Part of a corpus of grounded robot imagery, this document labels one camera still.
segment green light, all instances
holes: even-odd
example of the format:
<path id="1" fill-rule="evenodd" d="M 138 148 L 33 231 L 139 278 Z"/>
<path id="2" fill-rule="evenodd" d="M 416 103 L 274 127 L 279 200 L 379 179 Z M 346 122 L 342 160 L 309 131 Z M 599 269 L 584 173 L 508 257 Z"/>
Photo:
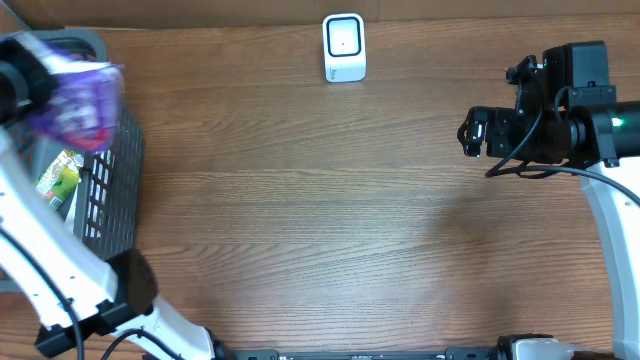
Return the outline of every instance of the green light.
<path id="1" fill-rule="evenodd" d="M 620 127 L 624 125 L 624 120 L 620 118 L 611 118 L 611 124 L 615 127 Z"/>

